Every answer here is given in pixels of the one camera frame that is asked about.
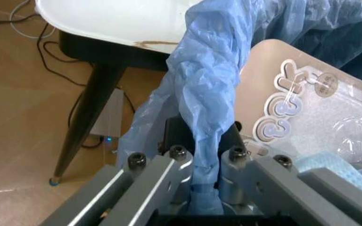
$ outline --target blue fabric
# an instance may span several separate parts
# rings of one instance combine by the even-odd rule
[[[195,186],[217,180],[218,143],[234,122],[235,88],[251,46],[280,39],[338,68],[362,53],[361,0],[205,0],[185,18],[187,30],[167,60],[168,73],[120,139],[118,163],[135,151],[156,155],[165,120],[180,112],[196,142]],[[217,197],[213,189],[196,192],[190,209],[202,213],[213,206],[210,211],[219,214]]]

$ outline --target black table leg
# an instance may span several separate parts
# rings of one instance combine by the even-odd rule
[[[96,64],[94,66],[71,126],[66,133],[54,176],[49,181],[52,186],[59,184],[62,174],[89,135],[125,69],[123,65]]]

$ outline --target blue cloth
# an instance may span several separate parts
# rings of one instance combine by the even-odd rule
[[[280,39],[338,68],[362,54],[361,0],[205,0],[185,18],[168,73],[120,139],[118,164],[135,151],[156,155],[165,120],[180,112],[196,142],[195,187],[217,181],[219,140],[234,122],[235,88],[251,46]],[[214,189],[197,190],[192,212],[222,212]]]

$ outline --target sticker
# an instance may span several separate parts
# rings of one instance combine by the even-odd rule
[[[321,74],[315,83],[315,92],[320,97],[330,97],[337,90],[338,80],[330,73]]]

